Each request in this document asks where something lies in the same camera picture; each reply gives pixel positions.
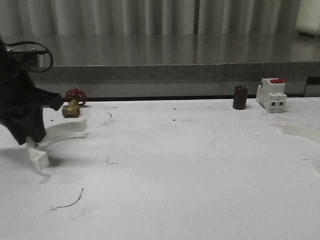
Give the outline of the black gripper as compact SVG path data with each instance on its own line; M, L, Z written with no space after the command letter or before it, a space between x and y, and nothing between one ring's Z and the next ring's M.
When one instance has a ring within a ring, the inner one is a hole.
M53 55L46 46L41 50L50 60L45 69L19 65L7 52L8 47L31 44L32 41L0 43L0 123L10 131L19 145L26 143L28 136L37 143L41 142L46 136L43 109L58 111L63 105L59 93L37 88L29 75L44 73L53 67Z

